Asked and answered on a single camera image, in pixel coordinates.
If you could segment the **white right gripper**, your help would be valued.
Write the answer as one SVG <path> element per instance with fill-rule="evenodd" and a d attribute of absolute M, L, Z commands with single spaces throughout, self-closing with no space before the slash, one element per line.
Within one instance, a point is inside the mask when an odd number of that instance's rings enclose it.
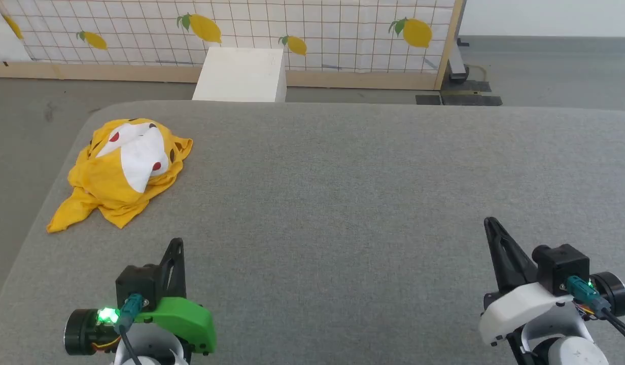
<path fill-rule="evenodd" d="M 484 219 L 498 293 L 479 322 L 485 344 L 520 330 L 522 346 L 541 338 L 579 335 L 579 314 L 571 295 L 556 297 L 537 279 L 537 266 L 495 217 Z"/>

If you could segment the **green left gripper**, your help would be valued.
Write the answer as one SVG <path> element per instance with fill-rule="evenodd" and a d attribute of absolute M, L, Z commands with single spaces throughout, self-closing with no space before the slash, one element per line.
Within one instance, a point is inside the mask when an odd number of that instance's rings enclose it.
<path fill-rule="evenodd" d="M 186 299 L 184 242 L 173 238 L 160 261 L 162 294 L 155 310 L 141 312 L 134 323 L 152 323 L 187 342 L 194 353 L 214 353 L 217 331 L 205 307 Z"/>

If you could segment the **grey metal stand foot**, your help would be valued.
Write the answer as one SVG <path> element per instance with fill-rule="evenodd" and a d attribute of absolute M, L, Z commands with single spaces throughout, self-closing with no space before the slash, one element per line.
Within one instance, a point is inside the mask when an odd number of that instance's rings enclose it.
<path fill-rule="evenodd" d="M 447 80 L 454 85 L 462 85 L 465 83 L 470 72 L 469 67 L 465 65 L 463 61 L 460 46 L 467 48 L 469 44 L 462 42 L 461 39 L 457 37 L 448 58 Z"/>

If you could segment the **white rectangular box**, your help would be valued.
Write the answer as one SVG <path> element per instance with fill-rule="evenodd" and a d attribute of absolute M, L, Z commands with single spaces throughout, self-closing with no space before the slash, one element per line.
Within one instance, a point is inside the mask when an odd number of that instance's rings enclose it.
<path fill-rule="evenodd" d="M 284 102 L 286 94 L 282 49 L 212 48 L 206 54 L 192 100 Z"/>

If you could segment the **lemon print partition screen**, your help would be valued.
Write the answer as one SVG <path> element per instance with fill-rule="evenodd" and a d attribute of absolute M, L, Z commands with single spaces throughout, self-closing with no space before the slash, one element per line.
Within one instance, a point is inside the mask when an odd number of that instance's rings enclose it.
<path fill-rule="evenodd" d="M 0 77 L 195 83 L 212 48 L 282 49 L 288 85 L 440 90 L 466 0 L 0 0 Z"/>

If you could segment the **black floor base plate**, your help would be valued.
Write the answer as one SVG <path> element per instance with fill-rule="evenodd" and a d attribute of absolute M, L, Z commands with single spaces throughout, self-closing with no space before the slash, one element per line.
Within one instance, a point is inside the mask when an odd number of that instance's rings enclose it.
<path fill-rule="evenodd" d="M 492 94 L 488 81 L 468 80 L 461 84 L 447 83 L 440 90 L 443 105 L 502 106 L 500 96 Z"/>

